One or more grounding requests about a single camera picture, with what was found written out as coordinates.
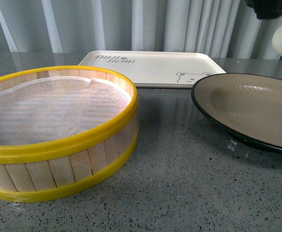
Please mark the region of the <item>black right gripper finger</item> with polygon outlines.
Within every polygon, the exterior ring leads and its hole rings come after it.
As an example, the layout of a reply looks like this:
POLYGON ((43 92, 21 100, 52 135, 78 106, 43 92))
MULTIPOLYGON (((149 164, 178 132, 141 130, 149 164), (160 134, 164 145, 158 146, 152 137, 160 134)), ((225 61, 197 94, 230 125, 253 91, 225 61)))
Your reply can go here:
POLYGON ((282 0, 245 0, 253 8, 257 19, 276 19, 282 17, 282 0))

